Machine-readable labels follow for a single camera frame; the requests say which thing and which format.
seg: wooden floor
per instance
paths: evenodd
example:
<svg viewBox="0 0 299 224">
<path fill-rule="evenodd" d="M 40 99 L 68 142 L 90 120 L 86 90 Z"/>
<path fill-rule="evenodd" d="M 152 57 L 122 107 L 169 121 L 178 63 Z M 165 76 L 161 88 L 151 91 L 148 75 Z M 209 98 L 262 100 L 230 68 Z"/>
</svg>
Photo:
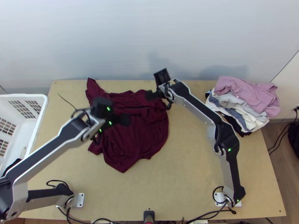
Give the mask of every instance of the wooden floor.
<svg viewBox="0 0 299 224">
<path fill-rule="evenodd" d="M 270 123 L 262 128 L 263 136 L 270 148 L 275 143 L 278 135 L 286 124 Z M 298 224 L 299 223 L 299 159 L 296 157 L 290 146 L 287 136 L 281 142 L 280 147 L 271 154 L 272 165 L 276 174 L 280 192 L 286 208 L 287 216 L 274 217 L 269 219 L 273 224 Z M 270 224 L 265 218 L 248 219 L 248 220 L 214 220 L 211 223 L 240 223 L 243 221 L 247 224 Z M 67 224 L 67 221 L 58 220 L 34 220 L 34 219 L 17 219 L 9 224 Z M 140 222 L 123 222 L 123 224 L 140 223 Z"/>
</svg>

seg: maroon shirt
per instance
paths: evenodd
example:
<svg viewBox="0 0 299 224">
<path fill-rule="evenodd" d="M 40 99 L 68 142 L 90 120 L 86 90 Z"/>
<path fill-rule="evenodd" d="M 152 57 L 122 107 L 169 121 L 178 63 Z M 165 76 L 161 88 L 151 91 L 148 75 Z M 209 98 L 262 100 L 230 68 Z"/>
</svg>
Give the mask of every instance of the maroon shirt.
<svg viewBox="0 0 299 224">
<path fill-rule="evenodd" d="M 105 162 L 120 172 L 126 172 L 137 160 L 150 159 L 160 151 L 168 137 L 166 105 L 161 99 L 147 101 L 145 90 L 106 93 L 91 78 L 87 80 L 85 92 L 90 105 L 95 97 L 109 98 L 116 114 L 127 113 L 131 119 L 127 127 L 117 124 L 106 129 L 100 144 L 92 143 L 89 151 L 96 155 L 103 153 Z"/>
</svg>

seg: black wire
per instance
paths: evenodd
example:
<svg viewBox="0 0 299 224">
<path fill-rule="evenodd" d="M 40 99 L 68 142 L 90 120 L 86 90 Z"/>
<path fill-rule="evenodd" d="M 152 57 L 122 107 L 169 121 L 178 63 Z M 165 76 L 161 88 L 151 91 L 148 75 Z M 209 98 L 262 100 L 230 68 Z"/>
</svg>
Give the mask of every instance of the black wire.
<svg viewBox="0 0 299 224">
<path fill-rule="evenodd" d="M 218 202 L 218 201 L 216 201 L 215 196 L 214 196 L 215 191 L 216 191 L 217 189 L 219 189 L 219 188 L 221 188 L 221 189 L 223 190 L 223 186 L 216 187 L 216 188 L 213 190 L 212 197 L 213 197 L 213 200 L 214 200 L 216 203 L 218 203 L 218 204 L 223 204 L 224 202 L 226 202 L 226 200 L 224 200 L 223 202 Z"/>
<path fill-rule="evenodd" d="M 266 218 L 266 219 L 269 221 L 269 223 L 273 224 L 270 219 L 268 219 L 268 218 Z"/>
<path fill-rule="evenodd" d="M 91 125 L 91 120 L 90 120 L 90 117 L 88 115 L 88 113 L 85 111 L 85 110 L 88 110 L 88 109 L 91 109 L 92 107 L 87 107 L 87 108 L 80 108 L 80 109 L 77 109 L 75 108 L 75 106 L 73 104 L 71 104 L 69 101 L 67 101 L 66 99 L 64 99 L 59 93 L 57 93 L 64 101 L 66 101 L 69 105 L 71 105 L 75 111 L 72 113 L 71 117 L 74 116 L 75 113 L 77 113 L 78 111 L 83 111 L 83 113 L 87 116 L 88 118 L 88 122 L 89 122 L 89 125 Z"/>
<path fill-rule="evenodd" d="M 67 101 L 66 99 L 64 99 L 59 93 L 57 93 L 64 101 L 66 101 L 69 105 L 71 105 L 75 110 L 77 110 L 77 108 L 74 107 L 73 104 L 71 104 L 69 101 Z"/>
<path fill-rule="evenodd" d="M 109 219 L 106 219 L 106 218 L 98 218 L 96 221 L 94 221 L 92 224 L 95 224 L 97 221 L 99 221 L 99 220 L 105 220 L 105 221 L 107 221 L 107 222 L 110 222 L 111 223 L 111 221 L 109 220 Z"/>
<path fill-rule="evenodd" d="M 81 224 L 90 224 L 90 223 L 82 222 L 82 221 L 80 221 L 80 220 L 77 220 L 77 219 L 75 219 L 75 218 L 70 217 L 69 213 L 70 213 L 71 208 L 68 208 L 67 213 L 64 213 L 64 212 L 61 210 L 61 208 L 59 208 L 59 207 L 57 207 L 57 208 L 59 209 L 59 211 L 60 211 L 64 216 L 66 216 L 67 221 L 68 221 L 69 224 L 72 224 L 70 220 L 76 221 L 76 222 L 81 223 Z M 96 221 L 93 222 L 93 224 L 96 223 L 96 222 L 99 221 L 99 220 L 105 220 L 105 221 L 110 222 L 110 223 L 113 223 L 113 224 L 120 224 L 120 223 L 117 223 L 117 222 L 112 222 L 111 220 L 106 219 L 106 218 L 98 218 Z"/>
<path fill-rule="evenodd" d="M 280 136 L 283 134 L 283 132 L 285 131 L 285 129 L 286 129 L 289 125 L 291 125 L 291 124 L 293 124 L 293 123 L 296 122 L 296 120 L 297 120 L 297 116 L 298 116 L 297 109 L 294 109 L 294 111 L 296 112 L 296 118 L 295 118 L 295 120 L 294 120 L 292 123 L 289 123 L 289 124 L 287 124 L 287 125 L 284 127 L 283 131 L 280 133 L 280 135 L 279 135 L 278 138 L 276 139 L 276 142 L 275 142 L 274 146 L 272 146 L 270 149 L 268 149 L 268 151 L 270 151 L 271 149 L 273 149 L 273 148 L 276 146 L 276 144 L 277 144 L 277 142 L 278 142 Z"/>
<path fill-rule="evenodd" d="M 223 206 L 221 207 L 221 209 L 219 209 L 218 211 L 212 211 L 212 212 L 205 213 L 205 214 L 203 214 L 203 215 L 201 215 L 201 216 L 198 216 L 198 217 L 195 218 L 195 219 L 189 220 L 188 222 L 186 222 L 186 224 L 192 223 L 192 222 L 197 221 L 197 220 L 209 220 L 209 219 L 211 219 L 211 218 L 216 217 L 220 212 L 231 212 L 231 213 L 233 213 L 233 214 L 236 214 L 236 211 L 231 210 L 231 209 L 223 210 L 224 207 L 227 205 L 227 203 L 228 203 L 228 200 L 224 203 L 224 205 L 223 205 Z M 213 216 L 211 216 L 211 217 L 205 217 L 205 216 L 210 215 L 210 214 L 213 214 L 213 213 L 216 213 L 216 214 L 213 215 Z"/>
<path fill-rule="evenodd" d="M 64 183 L 64 184 L 67 186 L 67 188 L 70 188 L 70 187 L 68 186 L 68 184 L 67 184 L 66 182 L 64 182 L 63 180 L 49 180 L 49 181 L 46 183 L 47 186 L 50 186 L 50 187 L 56 187 L 55 185 L 51 185 L 51 184 L 49 184 L 50 182 L 62 182 L 62 183 Z"/>
<path fill-rule="evenodd" d="M 283 134 L 283 136 L 281 137 L 281 139 L 280 139 L 280 141 L 279 141 L 279 144 L 278 144 L 278 146 L 277 146 L 277 147 L 276 147 L 276 148 L 275 148 L 275 149 L 274 149 L 272 152 L 270 152 L 270 153 L 269 153 L 269 155 L 271 155 L 273 152 L 275 152 L 275 150 L 276 150 L 276 149 L 278 149 L 278 148 L 279 148 L 279 146 L 280 146 L 280 143 L 281 143 L 281 141 L 282 141 L 283 137 L 284 137 L 284 136 L 285 136 L 287 133 L 288 133 L 288 131 L 287 131 L 286 133 L 284 133 L 284 134 Z"/>
</svg>

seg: laundry basket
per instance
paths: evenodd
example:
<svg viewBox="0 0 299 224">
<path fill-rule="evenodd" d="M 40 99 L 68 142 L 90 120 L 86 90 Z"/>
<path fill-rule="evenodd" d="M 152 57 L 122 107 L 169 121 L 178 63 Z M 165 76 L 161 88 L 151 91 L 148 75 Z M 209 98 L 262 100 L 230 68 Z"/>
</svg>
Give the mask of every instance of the laundry basket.
<svg viewBox="0 0 299 224">
<path fill-rule="evenodd" d="M 0 176 L 32 151 L 47 105 L 43 94 L 0 95 Z"/>
</svg>

